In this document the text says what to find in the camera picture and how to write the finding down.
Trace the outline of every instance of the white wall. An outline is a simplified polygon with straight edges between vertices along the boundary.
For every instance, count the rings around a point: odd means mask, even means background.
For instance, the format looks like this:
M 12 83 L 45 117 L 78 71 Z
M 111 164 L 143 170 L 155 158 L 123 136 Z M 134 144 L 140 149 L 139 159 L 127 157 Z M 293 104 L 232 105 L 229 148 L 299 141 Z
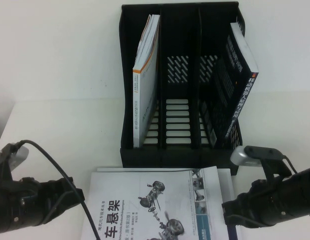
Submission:
M 0 0 L 0 133 L 14 101 L 123 96 L 122 4 L 192 0 Z M 254 92 L 310 91 L 310 0 L 240 0 L 259 65 Z

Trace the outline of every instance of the black book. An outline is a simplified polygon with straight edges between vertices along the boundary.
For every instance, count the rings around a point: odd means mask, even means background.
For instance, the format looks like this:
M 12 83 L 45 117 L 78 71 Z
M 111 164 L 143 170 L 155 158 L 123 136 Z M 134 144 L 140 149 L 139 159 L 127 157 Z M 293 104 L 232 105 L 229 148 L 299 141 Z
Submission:
M 208 138 L 213 148 L 229 138 L 247 96 L 258 75 L 255 59 L 238 23 L 230 31 L 210 81 Z

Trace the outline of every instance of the white book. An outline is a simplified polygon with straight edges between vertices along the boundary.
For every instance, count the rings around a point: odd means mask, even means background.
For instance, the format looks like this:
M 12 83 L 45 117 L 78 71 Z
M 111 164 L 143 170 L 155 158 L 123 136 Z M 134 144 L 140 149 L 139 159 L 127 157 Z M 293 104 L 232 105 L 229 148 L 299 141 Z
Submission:
M 229 239 L 216 167 L 196 173 L 98 170 L 92 173 L 87 206 L 101 239 Z M 81 239 L 94 239 L 87 219 Z
M 156 108 L 157 51 L 160 15 L 148 17 L 133 67 L 133 141 L 139 148 Z

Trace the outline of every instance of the book spine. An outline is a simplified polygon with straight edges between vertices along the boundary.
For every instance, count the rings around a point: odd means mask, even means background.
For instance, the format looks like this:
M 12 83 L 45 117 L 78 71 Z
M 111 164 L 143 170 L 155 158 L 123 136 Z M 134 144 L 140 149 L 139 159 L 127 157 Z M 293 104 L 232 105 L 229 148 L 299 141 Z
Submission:
M 252 72 L 251 77 L 249 78 L 249 80 L 248 80 L 248 82 L 247 82 L 247 84 L 243 90 L 243 93 L 240 97 L 240 100 L 239 100 L 239 102 L 235 108 L 235 112 L 233 113 L 233 116 L 231 118 L 231 122 L 230 122 L 229 128 L 227 130 L 227 133 L 225 135 L 225 139 L 227 139 L 229 137 L 231 130 L 232 130 L 236 120 L 238 119 L 238 116 L 241 112 L 241 109 L 243 108 L 243 106 L 246 102 L 247 96 L 250 93 L 251 88 L 253 87 L 253 84 L 257 78 L 257 75 L 258 75 L 257 72 Z
M 133 141 L 134 148 L 140 147 L 140 73 L 133 72 Z

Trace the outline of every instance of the printed chinese book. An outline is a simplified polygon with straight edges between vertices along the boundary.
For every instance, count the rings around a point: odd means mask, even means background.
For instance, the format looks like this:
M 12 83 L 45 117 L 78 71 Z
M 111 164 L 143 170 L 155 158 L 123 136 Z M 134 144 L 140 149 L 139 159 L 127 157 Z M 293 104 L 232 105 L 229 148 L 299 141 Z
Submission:
M 209 83 L 209 101 L 200 106 L 202 113 L 208 113 L 205 116 L 208 139 L 215 148 L 222 147 L 229 138 L 258 75 L 257 64 L 238 23 L 230 24 L 221 52 Z
M 234 240 L 221 207 L 232 190 L 230 171 L 223 170 L 222 181 L 230 183 L 223 183 L 227 193 L 222 196 L 216 167 L 161 172 L 101 168 L 92 174 L 87 206 L 104 240 Z M 94 239 L 87 219 L 81 239 Z

